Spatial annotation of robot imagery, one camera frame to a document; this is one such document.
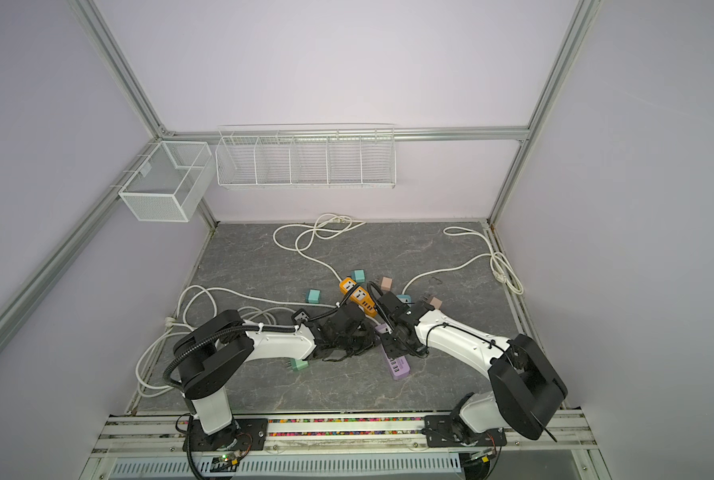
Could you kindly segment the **teal charger plug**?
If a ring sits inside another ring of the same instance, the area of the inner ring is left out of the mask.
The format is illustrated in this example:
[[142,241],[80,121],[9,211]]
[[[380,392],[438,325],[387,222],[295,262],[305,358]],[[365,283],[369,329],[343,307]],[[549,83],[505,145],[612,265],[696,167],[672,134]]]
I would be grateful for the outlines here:
[[357,283],[364,283],[366,281],[365,271],[362,269],[357,269],[352,272],[352,279]]
[[319,304],[321,298],[321,292],[316,289],[310,289],[306,296],[306,302],[309,304]]

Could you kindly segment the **pink plug purple strip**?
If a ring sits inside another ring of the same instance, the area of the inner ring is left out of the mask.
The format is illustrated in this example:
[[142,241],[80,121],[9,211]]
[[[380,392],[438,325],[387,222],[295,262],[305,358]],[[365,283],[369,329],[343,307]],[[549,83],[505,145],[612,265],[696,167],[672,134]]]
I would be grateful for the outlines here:
[[390,291],[393,286],[393,280],[390,277],[382,277],[379,286],[382,291]]

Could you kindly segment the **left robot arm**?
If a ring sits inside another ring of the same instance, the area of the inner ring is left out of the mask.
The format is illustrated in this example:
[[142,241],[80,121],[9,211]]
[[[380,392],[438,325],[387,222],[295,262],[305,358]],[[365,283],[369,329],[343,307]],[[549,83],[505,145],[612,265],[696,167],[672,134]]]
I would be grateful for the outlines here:
[[351,303],[313,315],[300,308],[283,325],[246,321],[237,310],[225,310],[177,341],[162,378],[181,393],[210,436],[235,425],[226,384],[245,363],[271,358],[340,362],[376,343],[376,324]]

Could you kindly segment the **orange power strip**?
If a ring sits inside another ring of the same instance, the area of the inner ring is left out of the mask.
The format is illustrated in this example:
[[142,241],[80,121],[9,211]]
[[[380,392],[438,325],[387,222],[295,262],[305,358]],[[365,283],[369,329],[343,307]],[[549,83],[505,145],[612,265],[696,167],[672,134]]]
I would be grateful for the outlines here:
[[349,300],[357,304],[366,315],[376,317],[376,303],[364,287],[351,277],[346,277],[339,283],[339,288],[343,294],[349,294]]

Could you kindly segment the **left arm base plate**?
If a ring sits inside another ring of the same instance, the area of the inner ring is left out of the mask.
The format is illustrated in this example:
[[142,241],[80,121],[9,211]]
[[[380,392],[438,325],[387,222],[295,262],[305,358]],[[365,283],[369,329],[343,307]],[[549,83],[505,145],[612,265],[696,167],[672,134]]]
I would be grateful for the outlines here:
[[213,434],[206,434],[199,420],[193,420],[186,427],[186,439],[193,452],[210,451],[256,451],[264,448],[267,437],[268,419],[244,417]]

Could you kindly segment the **purple power strip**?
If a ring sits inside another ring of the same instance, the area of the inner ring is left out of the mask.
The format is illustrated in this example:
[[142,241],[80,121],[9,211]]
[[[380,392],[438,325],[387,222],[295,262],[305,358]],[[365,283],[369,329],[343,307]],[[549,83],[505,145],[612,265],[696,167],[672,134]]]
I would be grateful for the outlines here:
[[407,378],[410,373],[410,365],[408,364],[405,356],[399,356],[396,358],[391,358],[388,354],[387,348],[384,346],[381,340],[381,335],[388,332],[388,327],[386,324],[380,324],[375,327],[375,331],[378,338],[378,343],[384,357],[385,363],[388,366],[390,375],[393,380],[400,381]]

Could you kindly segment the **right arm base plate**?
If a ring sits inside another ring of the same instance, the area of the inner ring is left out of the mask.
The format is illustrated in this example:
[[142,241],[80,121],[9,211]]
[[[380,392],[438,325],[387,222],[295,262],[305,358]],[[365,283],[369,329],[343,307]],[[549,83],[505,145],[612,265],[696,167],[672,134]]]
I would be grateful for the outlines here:
[[503,429],[489,429],[476,433],[462,420],[451,414],[431,414],[423,418],[422,433],[432,448],[502,447],[507,444]]

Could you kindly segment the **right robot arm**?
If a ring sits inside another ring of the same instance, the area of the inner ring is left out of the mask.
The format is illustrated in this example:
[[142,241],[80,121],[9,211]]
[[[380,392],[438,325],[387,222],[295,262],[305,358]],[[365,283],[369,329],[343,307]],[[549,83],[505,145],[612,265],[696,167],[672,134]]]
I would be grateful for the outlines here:
[[498,428],[510,428],[530,440],[548,432],[568,390],[533,338],[479,331],[429,303],[405,303],[373,282],[367,291],[389,328],[380,336],[387,354],[424,358],[439,350],[483,375],[490,385],[486,393],[466,394],[435,429],[437,435],[469,446]]

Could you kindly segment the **green USB charger plug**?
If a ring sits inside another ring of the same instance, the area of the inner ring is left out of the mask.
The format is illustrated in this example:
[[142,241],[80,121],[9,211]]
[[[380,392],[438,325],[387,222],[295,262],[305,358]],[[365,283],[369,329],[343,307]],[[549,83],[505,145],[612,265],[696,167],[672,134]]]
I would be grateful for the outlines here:
[[305,360],[291,359],[289,361],[289,363],[290,363],[290,368],[296,372],[302,371],[309,367],[309,363]]

